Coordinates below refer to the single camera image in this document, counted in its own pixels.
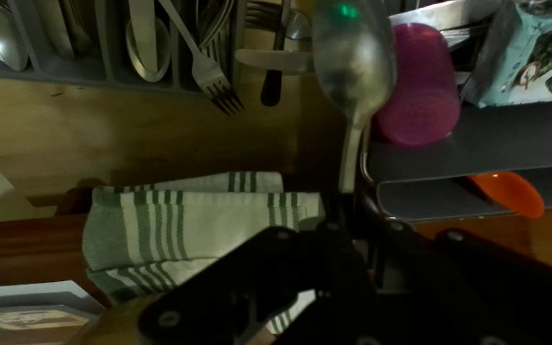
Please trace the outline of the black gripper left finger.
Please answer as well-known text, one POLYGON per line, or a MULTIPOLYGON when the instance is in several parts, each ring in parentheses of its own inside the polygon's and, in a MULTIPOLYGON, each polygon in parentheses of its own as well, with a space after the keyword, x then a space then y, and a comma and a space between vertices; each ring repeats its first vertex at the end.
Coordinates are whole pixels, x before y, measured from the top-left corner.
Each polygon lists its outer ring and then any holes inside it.
POLYGON ((380 339, 376 295, 362 256, 341 222, 315 229, 269 226, 148 304, 142 345, 244 345, 301 291, 318 298, 292 331, 318 325, 359 345, 380 339))

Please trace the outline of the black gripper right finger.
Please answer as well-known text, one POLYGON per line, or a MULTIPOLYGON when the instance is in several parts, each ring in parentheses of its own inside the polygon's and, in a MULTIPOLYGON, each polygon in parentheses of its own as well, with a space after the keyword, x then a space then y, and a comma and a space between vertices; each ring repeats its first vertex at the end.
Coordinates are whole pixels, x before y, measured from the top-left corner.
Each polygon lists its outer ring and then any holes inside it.
POLYGON ((439 312, 447 345, 552 345, 552 266, 466 227, 433 237, 395 218, 372 222, 378 243, 439 312))

